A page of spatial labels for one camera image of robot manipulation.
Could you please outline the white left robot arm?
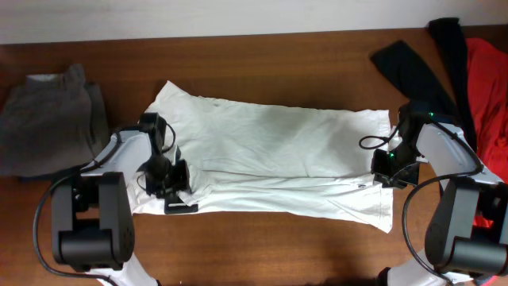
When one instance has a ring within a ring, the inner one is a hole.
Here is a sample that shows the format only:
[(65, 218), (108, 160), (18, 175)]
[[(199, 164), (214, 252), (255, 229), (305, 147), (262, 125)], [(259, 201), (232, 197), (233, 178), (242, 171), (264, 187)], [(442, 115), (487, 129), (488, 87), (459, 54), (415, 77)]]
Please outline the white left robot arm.
[(144, 193), (166, 215), (194, 213), (190, 174), (175, 148), (164, 144), (171, 127), (150, 114), (116, 132), (98, 157), (77, 173), (57, 180), (44, 197), (51, 201), (52, 255), (71, 267), (69, 277), (100, 280), (105, 285), (158, 285), (135, 257), (135, 230), (127, 185), (143, 172)]

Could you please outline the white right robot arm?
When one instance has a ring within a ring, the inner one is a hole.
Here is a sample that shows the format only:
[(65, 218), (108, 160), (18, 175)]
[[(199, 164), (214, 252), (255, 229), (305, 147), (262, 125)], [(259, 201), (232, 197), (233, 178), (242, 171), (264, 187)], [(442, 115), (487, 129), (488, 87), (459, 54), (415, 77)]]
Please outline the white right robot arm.
[[(385, 187), (413, 189), (402, 209), (402, 233), (412, 258), (386, 268), (378, 285), (457, 285), (507, 274), (507, 185), (464, 139), (463, 130), (433, 113), (410, 114), (394, 133), (395, 149), (373, 147), (371, 173)], [(443, 192), (420, 252), (407, 229), (412, 198), (439, 184)]]

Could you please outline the white polo shirt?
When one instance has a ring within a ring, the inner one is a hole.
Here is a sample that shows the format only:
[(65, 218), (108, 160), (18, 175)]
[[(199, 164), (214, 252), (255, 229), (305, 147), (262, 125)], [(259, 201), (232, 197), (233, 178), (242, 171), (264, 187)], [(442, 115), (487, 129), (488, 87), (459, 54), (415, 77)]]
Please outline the white polo shirt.
[(288, 212), (389, 232), (393, 192), (370, 172), (372, 144), (391, 131), (387, 110), (316, 110), (189, 95), (166, 83), (149, 110), (190, 171), (181, 206), (201, 213)]

